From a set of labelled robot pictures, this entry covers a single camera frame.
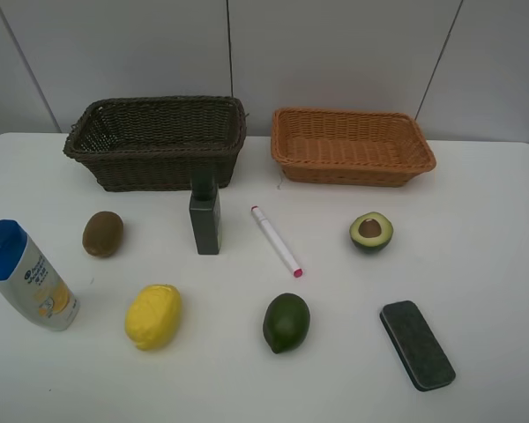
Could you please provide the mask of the dark green lime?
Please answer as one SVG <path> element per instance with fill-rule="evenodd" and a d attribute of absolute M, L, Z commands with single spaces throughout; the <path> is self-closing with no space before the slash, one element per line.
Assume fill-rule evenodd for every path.
<path fill-rule="evenodd" d="M 277 296 L 268 306 L 263 321 L 265 342 L 275 354 L 298 348 L 308 335 L 310 310 L 294 293 Z"/>

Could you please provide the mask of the dark brown wicker basket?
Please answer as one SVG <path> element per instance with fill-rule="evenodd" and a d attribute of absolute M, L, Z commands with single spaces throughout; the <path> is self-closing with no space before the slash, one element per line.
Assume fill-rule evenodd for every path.
<path fill-rule="evenodd" d="M 110 192 L 188 190 L 198 168 L 210 168 L 223 189 L 245 138 L 234 97 L 115 98 L 86 108 L 63 152 Z"/>

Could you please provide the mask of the white blue shampoo bottle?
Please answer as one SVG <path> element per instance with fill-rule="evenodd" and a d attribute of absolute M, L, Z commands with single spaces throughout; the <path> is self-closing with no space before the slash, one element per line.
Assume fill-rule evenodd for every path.
<path fill-rule="evenodd" d="M 0 293 L 29 322 L 66 330 L 79 312 L 77 297 L 15 220 L 0 220 Z"/>

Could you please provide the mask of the brown kiwi fruit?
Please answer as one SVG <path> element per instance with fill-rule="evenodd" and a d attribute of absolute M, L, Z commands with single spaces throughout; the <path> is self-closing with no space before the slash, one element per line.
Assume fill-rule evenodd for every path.
<path fill-rule="evenodd" d="M 123 241 L 123 221 L 112 211 L 99 211 L 87 222 L 82 235 L 82 245 L 87 254 L 109 257 Z"/>

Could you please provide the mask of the white pink-tipped marker pen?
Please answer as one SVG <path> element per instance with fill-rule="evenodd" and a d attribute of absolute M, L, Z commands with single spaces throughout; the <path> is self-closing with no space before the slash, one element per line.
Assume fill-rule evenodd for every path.
<path fill-rule="evenodd" d="M 263 232 L 264 236 L 270 242 L 274 250 L 276 251 L 279 258 L 282 260 L 284 265 L 290 270 L 294 278 L 300 278 L 303 275 L 303 269 L 296 261 L 290 248 L 281 239 L 279 233 L 273 227 L 269 219 L 264 215 L 261 209 L 254 205 L 250 209 L 253 219 L 257 222 L 257 225 Z"/>

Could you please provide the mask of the yellow lemon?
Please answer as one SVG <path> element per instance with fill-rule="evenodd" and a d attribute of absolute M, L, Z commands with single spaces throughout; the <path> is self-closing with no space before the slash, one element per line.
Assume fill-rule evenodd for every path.
<path fill-rule="evenodd" d="M 180 325 L 182 307 L 182 297 L 176 287 L 146 286 L 128 308 L 125 333 L 141 351 L 161 349 L 174 338 Z"/>

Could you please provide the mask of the dark green square bottle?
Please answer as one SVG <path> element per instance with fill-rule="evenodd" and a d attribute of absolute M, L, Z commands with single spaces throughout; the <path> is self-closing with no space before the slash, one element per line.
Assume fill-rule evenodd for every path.
<path fill-rule="evenodd" d="M 199 255 L 218 255 L 221 246 L 220 196 L 211 167 L 200 167 L 190 178 L 190 221 Z"/>

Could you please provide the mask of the halved avocado with pit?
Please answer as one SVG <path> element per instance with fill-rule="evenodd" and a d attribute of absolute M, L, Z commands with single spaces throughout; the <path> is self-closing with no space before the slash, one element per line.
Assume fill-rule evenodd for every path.
<path fill-rule="evenodd" d="M 353 245 L 369 254 L 384 249 L 390 243 L 393 234 L 392 223 L 376 211 L 361 215 L 349 227 Z"/>

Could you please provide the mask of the orange wicker basket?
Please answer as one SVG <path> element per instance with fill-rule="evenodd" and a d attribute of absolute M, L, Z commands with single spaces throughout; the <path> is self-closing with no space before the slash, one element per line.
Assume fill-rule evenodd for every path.
<path fill-rule="evenodd" d="M 417 122 L 402 113 L 279 108 L 271 153 L 293 182 L 401 187 L 436 167 Z"/>

